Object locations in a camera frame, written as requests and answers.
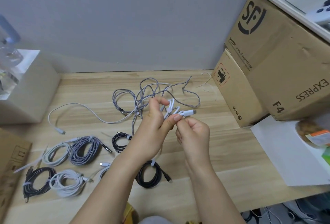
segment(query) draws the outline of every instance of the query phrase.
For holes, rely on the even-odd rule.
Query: gray wall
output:
[[[0,0],[59,72],[213,69],[246,0]]]

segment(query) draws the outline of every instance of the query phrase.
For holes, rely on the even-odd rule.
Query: cardboard box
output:
[[[13,173],[25,165],[31,143],[0,128],[0,223],[21,172]]]
[[[253,125],[268,114],[227,49],[221,55],[212,77],[240,127]]]
[[[330,106],[330,46],[267,0],[247,0],[225,45],[277,120]]]

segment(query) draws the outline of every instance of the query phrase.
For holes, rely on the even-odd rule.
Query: hand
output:
[[[177,122],[177,127],[175,134],[184,149],[188,169],[211,165],[208,125],[195,118],[186,117]]]
[[[170,115],[164,120],[159,105],[169,105],[170,102],[164,97],[153,97],[149,100],[149,113],[145,116],[125,148],[124,152],[134,154],[136,161],[144,164],[151,160],[161,149],[168,132],[182,119],[179,114]]]

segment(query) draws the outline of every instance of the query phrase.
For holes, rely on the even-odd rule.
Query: right hand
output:
[[[210,166],[210,128],[204,122],[186,117],[176,123],[178,142],[184,149],[188,168],[191,170]]]

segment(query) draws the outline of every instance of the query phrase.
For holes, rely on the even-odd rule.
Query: sf express logo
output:
[[[259,6],[254,6],[254,2],[250,1],[246,7],[246,15],[243,14],[242,20],[238,22],[237,26],[239,30],[245,35],[252,34],[261,24],[262,20],[265,17],[266,11],[266,9],[261,10]],[[242,26],[243,22],[245,22],[244,24],[246,24],[247,29]]]

